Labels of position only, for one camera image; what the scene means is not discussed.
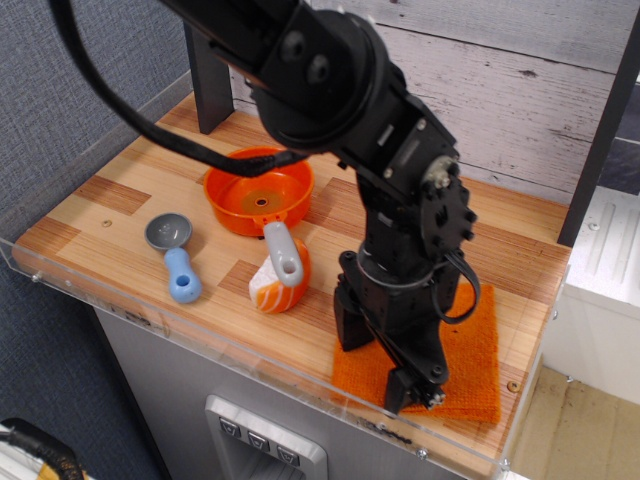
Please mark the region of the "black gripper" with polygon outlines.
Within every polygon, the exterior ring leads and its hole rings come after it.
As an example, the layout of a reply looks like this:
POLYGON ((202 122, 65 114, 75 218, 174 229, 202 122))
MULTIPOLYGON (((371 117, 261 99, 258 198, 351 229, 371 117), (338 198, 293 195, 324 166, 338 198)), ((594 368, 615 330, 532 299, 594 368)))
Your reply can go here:
POLYGON ((345 352, 376 341, 395 367, 389 372, 384 408, 398 414, 413 404, 443 403, 449 370, 428 285, 388 285, 361 268, 357 254, 339 257, 342 273, 334 291, 337 335, 345 352))

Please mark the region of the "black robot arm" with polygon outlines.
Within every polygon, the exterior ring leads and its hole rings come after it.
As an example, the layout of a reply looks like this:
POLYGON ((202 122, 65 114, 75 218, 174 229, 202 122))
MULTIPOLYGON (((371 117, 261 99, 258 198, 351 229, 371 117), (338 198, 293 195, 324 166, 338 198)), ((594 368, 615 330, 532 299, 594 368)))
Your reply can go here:
POLYGON ((407 89, 365 19, 302 1, 173 1, 212 53, 250 82, 265 130, 300 154, 332 153, 356 173, 366 212, 357 251, 339 259, 341 346, 379 342, 393 361, 384 406, 443 401, 439 328, 458 282, 476 275, 461 245, 475 214, 454 137, 407 89))

